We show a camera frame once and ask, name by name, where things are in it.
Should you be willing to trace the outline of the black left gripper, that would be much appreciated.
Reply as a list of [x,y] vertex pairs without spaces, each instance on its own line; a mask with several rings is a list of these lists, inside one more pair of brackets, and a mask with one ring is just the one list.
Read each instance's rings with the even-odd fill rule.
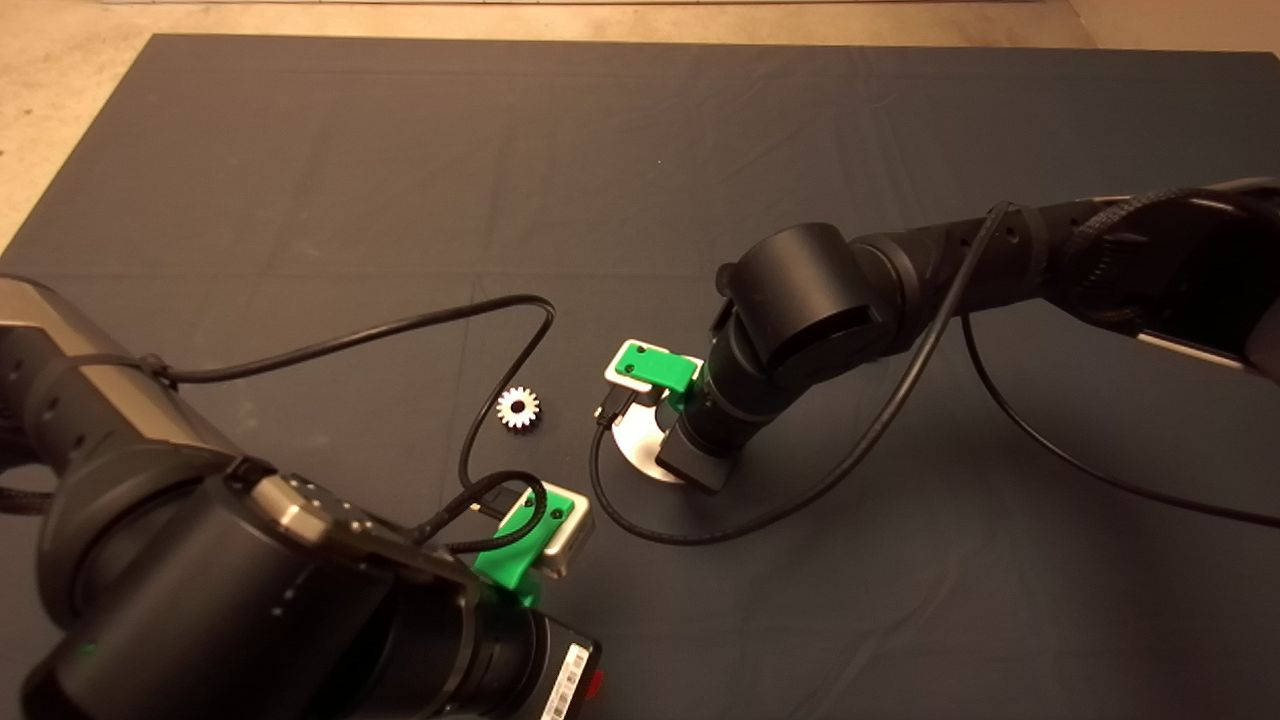
[[581,719],[605,679],[602,643],[509,593],[474,610],[462,714],[484,719]]

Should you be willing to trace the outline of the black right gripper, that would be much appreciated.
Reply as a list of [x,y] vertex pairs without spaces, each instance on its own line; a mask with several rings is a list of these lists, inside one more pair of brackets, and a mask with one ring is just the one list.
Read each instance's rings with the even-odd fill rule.
[[749,424],[719,406],[687,405],[667,430],[657,465],[705,495],[718,495],[749,442]]

